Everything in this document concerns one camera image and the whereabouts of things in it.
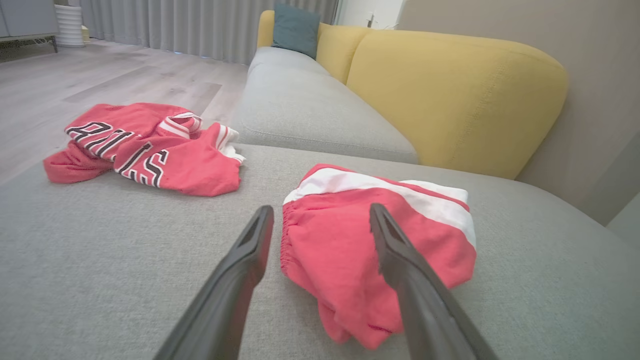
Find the grey fabric sofa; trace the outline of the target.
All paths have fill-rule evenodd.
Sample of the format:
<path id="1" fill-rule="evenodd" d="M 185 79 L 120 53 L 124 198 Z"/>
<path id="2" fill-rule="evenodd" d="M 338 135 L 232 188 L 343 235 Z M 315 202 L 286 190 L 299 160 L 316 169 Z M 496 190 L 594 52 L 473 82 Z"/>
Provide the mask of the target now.
<path id="1" fill-rule="evenodd" d="M 259 48 L 231 127 L 234 194 L 196 199 L 114 174 L 0 186 L 0 360 L 150 360 L 251 210 L 316 164 L 470 194 L 477 262 L 455 298 L 501 360 L 640 360 L 640 249 L 538 187 L 423 165 L 316 60 Z"/>

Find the low grey tv cabinet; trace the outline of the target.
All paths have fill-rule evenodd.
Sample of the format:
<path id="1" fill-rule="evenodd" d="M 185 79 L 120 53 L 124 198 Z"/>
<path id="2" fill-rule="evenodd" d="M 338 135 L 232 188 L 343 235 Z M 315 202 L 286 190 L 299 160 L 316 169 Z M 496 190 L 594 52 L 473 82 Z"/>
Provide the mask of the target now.
<path id="1" fill-rule="evenodd" d="M 0 0 L 0 44 L 42 39 L 58 53 L 55 0 Z"/>

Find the white ribbed plant pot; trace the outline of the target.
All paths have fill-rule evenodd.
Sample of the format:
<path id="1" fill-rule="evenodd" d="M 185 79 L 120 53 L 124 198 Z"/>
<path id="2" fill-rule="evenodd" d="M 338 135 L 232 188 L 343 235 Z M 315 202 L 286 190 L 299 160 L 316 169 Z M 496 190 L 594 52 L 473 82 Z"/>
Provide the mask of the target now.
<path id="1" fill-rule="evenodd" d="M 82 8 L 55 4 L 54 9 L 59 29 L 55 36 L 57 45 L 64 48 L 84 48 Z"/>

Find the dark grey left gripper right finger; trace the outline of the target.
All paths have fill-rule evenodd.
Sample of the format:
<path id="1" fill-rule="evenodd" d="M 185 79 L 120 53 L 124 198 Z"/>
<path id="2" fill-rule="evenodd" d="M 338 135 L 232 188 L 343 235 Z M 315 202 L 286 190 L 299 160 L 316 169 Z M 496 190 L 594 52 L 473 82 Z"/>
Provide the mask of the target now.
<path id="1" fill-rule="evenodd" d="M 411 360 L 499 360 L 381 203 L 370 206 L 379 272 L 395 290 Z"/>

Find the grey pleated curtain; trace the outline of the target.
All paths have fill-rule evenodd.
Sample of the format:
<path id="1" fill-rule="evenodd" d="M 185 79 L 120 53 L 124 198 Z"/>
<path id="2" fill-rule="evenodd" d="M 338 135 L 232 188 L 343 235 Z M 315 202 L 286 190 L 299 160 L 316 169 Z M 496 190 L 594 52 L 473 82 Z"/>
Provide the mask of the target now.
<path id="1" fill-rule="evenodd" d="M 79 0 L 92 38 L 249 64 L 260 15 L 278 3 L 333 23 L 339 0 Z"/>

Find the large yellow sofa back cushion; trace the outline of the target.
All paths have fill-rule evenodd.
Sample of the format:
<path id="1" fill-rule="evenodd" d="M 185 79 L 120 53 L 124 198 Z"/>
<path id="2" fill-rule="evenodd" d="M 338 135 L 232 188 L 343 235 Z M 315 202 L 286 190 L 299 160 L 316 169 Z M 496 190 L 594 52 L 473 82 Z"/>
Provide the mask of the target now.
<path id="1" fill-rule="evenodd" d="M 346 85 L 423 166 L 514 180 L 560 116 L 569 76 L 518 42 L 373 30 L 355 50 Z"/>

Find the red jersey with white sleeves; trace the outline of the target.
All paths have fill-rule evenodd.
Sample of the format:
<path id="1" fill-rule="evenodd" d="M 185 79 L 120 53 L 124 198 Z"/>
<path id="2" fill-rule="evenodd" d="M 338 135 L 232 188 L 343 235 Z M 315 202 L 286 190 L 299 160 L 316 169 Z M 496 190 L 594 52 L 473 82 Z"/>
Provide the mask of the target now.
<path id="1" fill-rule="evenodd" d="M 245 158 L 238 132 L 204 129 L 194 112 L 168 104 L 94 105 L 64 130 L 66 148 L 44 159 L 48 180 L 78 183 L 109 171 L 133 182 L 212 198 L 237 191 Z"/>

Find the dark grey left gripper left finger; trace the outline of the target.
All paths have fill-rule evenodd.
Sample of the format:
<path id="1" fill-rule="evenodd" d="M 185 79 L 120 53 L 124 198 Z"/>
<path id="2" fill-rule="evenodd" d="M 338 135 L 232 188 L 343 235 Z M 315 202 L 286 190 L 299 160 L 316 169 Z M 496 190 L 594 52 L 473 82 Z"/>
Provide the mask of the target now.
<path id="1" fill-rule="evenodd" d="M 238 360 L 255 287 L 268 263 L 274 209 L 259 207 L 153 360 Z"/>

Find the red shorts with white stripe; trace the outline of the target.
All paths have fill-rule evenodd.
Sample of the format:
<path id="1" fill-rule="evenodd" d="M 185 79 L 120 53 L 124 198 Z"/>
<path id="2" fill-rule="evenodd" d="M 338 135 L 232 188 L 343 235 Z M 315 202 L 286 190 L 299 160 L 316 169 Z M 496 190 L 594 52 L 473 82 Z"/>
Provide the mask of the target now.
<path id="1" fill-rule="evenodd" d="M 476 234 L 468 191 L 317 164 L 283 201 L 280 266 L 318 301 L 329 337 L 376 350 L 403 332 L 396 292 L 379 272 L 370 207 L 384 205 L 442 283 L 473 277 Z"/>

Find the small yellow sofa back cushion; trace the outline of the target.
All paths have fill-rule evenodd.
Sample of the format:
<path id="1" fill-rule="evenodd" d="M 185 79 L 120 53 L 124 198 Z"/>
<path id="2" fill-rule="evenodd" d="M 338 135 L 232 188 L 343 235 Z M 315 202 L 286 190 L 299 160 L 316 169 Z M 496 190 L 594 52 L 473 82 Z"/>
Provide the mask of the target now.
<path id="1" fill-rule="evenodd" d="M 346 84 L 355 51 L 371 31 L 372 29 L 367 27 L 320 23 L 316 62 L 331 77 Z"/>

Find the teal throw pillow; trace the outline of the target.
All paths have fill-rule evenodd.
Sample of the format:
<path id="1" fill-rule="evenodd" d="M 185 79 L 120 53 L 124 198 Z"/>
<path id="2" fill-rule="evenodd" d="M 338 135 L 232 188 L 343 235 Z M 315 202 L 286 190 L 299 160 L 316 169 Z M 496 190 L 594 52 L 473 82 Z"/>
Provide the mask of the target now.
<path id="1" fill-rule="evenodd" d="M 284 3 L 275 4 L 271 46 L 317 59 L 320 20 L 317 13 Z"/>

